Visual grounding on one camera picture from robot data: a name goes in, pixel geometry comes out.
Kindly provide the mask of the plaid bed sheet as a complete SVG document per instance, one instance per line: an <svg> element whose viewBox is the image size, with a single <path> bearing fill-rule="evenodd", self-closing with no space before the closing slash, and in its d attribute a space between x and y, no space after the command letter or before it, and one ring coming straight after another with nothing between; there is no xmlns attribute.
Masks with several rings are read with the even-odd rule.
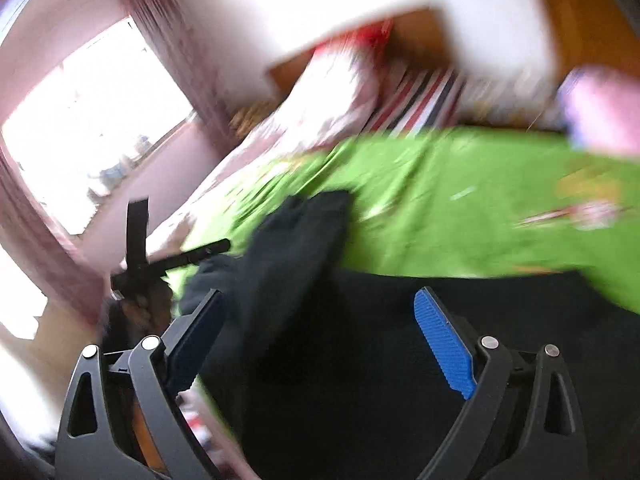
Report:
<svg viewBox="0 0 640 480"><path fill-rule="evenodd" d="M405 73L364 125L363 132L412 138L423 131L452 127L466 80L453 68Z"/></svg>

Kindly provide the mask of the small wooden headboard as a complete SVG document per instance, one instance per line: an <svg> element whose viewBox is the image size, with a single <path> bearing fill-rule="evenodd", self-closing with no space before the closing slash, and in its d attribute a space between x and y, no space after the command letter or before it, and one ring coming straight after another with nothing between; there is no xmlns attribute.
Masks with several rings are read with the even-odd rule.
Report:
<svg viewBox="0 0 640 480"><path fill-rule="evenodd" d="M422 6L390 18L390 40L385 47L386 60L401 58L412 68L444 67L454 60L445 13L436 6ZM314 54L314 47L301 50L270 65L265 76L280 96L287 96Z"/></svg>

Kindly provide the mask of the red patterned curtain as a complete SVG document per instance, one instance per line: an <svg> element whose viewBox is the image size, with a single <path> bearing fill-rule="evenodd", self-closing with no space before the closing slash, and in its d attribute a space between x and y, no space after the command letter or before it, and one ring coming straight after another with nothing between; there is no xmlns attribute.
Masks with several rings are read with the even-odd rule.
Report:
<svg viewBox="0 0 640 480"><path fill-rule="evenodd" d="M120 0L143 39L191 103L210 144L223 158L236 147L218 70L178 0Z"/></svg>

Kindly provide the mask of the red floral pillow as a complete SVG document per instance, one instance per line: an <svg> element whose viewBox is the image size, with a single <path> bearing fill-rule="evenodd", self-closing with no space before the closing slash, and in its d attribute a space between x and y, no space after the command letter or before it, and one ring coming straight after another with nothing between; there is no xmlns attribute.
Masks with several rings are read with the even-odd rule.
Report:
<svg viewBox="0 0 640 480"><path fill-rule="evenodd" d="M393 24L392 18L386 18L386 20L347 29L320 42L314 50L320 52L326 48L338 46L367 47L373 55L375 67L381 68L384 64L385 49L390 41Z"/></svg>

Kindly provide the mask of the green bed cloth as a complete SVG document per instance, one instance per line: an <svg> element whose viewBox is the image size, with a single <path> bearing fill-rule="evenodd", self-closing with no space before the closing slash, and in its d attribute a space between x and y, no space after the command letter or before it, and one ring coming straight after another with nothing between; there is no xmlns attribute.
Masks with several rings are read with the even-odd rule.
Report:
<svg viewBox="0 0 640 480"><path fill-rule="evenodd" d="M194 197L184 247L225 237L242 252L288 196L331 190L354 198L348 268L450 278L577 269L619 306L639 307L639 166L557 136L380 133L253 162Z"/></svg>

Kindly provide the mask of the large wooden headboard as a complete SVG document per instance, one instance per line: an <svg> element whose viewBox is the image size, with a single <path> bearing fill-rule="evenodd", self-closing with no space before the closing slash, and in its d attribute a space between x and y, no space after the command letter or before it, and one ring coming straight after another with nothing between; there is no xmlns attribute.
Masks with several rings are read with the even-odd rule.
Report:
<svg viewBox="0 0 640 480"><path fill-rule="evenodd" d="M639 75L639 37L615 0L542 0L555 53L556 76L587 65Z"/></svg>

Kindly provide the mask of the black pants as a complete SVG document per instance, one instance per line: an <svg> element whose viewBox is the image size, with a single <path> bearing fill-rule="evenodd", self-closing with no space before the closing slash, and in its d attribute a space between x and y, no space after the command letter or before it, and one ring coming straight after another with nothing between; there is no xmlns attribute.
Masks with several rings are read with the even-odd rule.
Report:
<svg viewBox="0 0 640 480"><path fill-rule="evenodd" d="M201 381L264 479L413 479L462 405L413 314L424 278L337 261L352 196L291 196L242 256L204 261L179 308L206 292L227 315ZM556 344L575 386L595 479L639 474L639 318L578 272L432 278L437 297L509 347Z"/></svg>

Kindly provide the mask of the folded pink quilt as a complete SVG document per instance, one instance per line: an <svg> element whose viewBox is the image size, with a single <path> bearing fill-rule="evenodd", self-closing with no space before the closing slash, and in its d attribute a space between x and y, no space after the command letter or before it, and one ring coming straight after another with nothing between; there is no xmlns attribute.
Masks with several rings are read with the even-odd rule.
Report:
<svg viewBox="0 0 640 480"><path fill-rule="evenodd" d="M556 95L575 148L639 158L639 78L604 66L572 70Z"/></svg>

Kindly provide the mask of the pink white floral quilt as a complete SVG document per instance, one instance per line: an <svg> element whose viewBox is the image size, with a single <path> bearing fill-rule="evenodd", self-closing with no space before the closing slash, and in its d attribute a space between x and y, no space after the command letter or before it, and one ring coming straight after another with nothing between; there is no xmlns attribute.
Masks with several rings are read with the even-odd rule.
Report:
<svg viewBox="0 0 640 480"><path fill-rule="evenodd" d="M374 51L365 44L329 44L311 57L279 107L260 122L146 239L151 260L180 252L213 188L237 172L322 148L360 133L380 92Z"/></svg>

